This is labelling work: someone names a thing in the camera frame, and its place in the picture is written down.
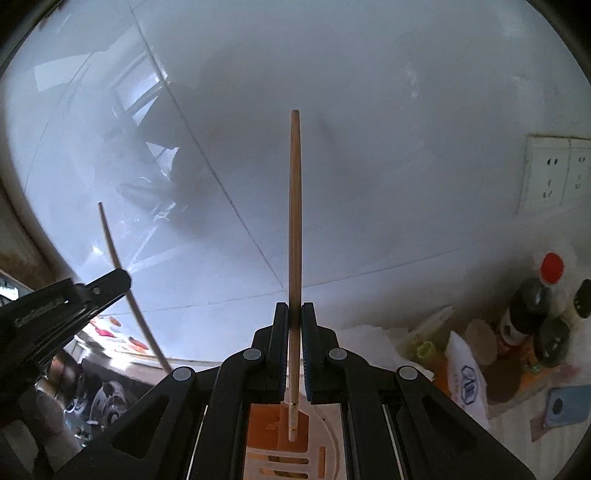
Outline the light bamboo chopstick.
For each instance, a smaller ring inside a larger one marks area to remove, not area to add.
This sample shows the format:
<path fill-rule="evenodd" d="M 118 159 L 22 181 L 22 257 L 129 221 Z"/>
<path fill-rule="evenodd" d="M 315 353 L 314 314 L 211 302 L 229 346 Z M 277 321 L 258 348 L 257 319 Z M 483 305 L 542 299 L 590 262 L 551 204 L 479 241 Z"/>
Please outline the light bamboo chopstick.
<path fill-rule="evenodd" d="M 297 440 L 301 355 L 301 113 L 290 112 L 290 198 L 288 198 L 288 420 L 287 438 Z"/>

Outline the metal cooking pot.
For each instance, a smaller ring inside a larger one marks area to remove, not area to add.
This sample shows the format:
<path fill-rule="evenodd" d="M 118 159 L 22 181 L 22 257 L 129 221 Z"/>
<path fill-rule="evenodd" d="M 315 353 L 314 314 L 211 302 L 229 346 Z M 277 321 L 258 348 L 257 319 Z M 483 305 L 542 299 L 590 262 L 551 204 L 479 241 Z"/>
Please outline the metal cooking pot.
<path fill-rule="evenodd" d="M 81 375 L 81 365 L 65 350 L 59 350 L 36 388 L 66 408 L 77 396 Z"/>

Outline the orange seasoning box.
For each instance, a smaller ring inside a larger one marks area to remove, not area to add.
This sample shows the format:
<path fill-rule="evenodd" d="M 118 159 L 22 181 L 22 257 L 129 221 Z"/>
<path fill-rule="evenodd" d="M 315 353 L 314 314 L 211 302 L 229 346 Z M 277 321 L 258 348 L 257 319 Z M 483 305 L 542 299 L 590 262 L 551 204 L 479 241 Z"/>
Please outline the orange seasoning box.
<path fill-rule="evenodd" d="M 445 395 L 451 397 L 451 389 L 449 385 L 448 367 L 449 360 L 442 352 L 438 352 L 433 361 L 434 379 L 433 384 L 441 390 Z"/>

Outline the beige cylindrical utensil holder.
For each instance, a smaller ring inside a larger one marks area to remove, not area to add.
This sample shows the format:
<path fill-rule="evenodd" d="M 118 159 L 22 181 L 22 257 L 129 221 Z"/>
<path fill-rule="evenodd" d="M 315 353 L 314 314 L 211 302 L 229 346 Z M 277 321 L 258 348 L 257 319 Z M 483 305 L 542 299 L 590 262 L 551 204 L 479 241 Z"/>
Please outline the beige cylindrical utensil holder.
<path fill-rule="evenodd" d="M 298 403 L 297 438 L 288 440 L 288 406 L 253 404 L 244 479 L 346 479 L 341 407 Z"/>

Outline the brown lid jar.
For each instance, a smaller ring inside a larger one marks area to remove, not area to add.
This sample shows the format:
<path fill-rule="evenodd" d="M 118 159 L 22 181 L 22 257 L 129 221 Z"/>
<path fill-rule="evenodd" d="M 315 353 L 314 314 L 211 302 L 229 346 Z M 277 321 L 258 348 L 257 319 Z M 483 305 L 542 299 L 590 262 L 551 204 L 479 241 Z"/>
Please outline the brown lid jar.
<path fill-rule="evenodd" d="M 480 366 L 489 366 L 497 359 L 497 340 L 491 326 L 482 319 L 472 320 L 466 327 L 464 340 Z"/>

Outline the brown coaster card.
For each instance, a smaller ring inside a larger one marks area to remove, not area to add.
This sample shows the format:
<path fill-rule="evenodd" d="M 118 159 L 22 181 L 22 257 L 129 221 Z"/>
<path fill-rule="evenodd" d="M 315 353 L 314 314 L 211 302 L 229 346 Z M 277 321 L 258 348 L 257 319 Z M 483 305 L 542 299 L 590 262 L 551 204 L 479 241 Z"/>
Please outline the brown coaster card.
<path fill-rule="evenodd" d="M 531 433 L 531 442 L 534 443 L 540 440 L 546 433 L 548 433 L 551 428 L 547 427 L 545 424 L 545 416 L 544 412 L 536 415 L 530 420 L 530 433 Z"/>

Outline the blue smartphone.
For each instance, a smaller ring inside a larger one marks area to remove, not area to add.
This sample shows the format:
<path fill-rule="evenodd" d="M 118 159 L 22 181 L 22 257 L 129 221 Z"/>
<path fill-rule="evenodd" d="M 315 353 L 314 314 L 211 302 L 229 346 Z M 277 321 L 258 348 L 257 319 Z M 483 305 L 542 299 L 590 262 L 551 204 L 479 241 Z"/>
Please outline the blue smartphone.
<path fill-rule="evenodd" d="M 551 389 L 544 415 L 544 426 L 557 428 L 585 422 L 590 414 L 590 400 L 590 385 Z"/>

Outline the dark cap bottle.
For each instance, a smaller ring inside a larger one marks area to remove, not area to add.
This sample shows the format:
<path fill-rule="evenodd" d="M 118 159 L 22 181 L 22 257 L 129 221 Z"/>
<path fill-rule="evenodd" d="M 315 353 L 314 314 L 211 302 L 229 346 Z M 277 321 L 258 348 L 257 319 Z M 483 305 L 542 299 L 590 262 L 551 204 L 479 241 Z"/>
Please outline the dark cap bottle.
<path fill-rule="evenodd" d="M 534 353 L 544 368 L 555 368 L 566 358 L 575 332 L 590 317 L 590 280 L 585 279 L 567 308 L 548 318 L 534 335 Z"/>

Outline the soy sauce bottle red cap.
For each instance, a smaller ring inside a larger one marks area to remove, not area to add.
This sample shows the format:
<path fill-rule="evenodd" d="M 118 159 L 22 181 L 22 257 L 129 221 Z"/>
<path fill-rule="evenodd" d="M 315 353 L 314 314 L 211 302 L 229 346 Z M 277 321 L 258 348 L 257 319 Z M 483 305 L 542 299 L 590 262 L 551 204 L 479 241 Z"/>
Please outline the soy sauce bottle red cap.
<path fill-rule="evenodd" d="M 547 253 L 536 276 L 525 279 L 509 302 L 497 327 L 503 346 L 512 349 L 532 336 L 549 316 L 555 287 L 562 279 L 565 265 L 554 252 Z"/>

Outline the colourful wall stickers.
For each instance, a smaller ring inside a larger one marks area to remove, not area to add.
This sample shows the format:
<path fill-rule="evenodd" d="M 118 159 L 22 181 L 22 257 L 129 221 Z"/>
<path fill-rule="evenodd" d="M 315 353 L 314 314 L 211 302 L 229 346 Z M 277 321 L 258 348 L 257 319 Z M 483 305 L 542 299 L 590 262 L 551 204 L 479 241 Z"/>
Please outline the colourful wall stickers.
<path fill-rule="evenodd" d="M 83 331 L 103 348 L 129 354 L 147 355 L 150 348 L 140 339 L 128 335 L 113 316 L 98 315 L 89 321 Z"/>

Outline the triple white wall socket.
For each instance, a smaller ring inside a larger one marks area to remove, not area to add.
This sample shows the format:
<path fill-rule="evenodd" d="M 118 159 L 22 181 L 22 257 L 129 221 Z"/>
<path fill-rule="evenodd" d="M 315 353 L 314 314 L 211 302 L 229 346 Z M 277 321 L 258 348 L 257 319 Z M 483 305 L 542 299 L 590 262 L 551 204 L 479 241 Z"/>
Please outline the triple white wall socket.
<path fill-rule="evenodd" d="M 538 213 L 589 197 L 589 138 L 527 137 L 519 212 Z"/>

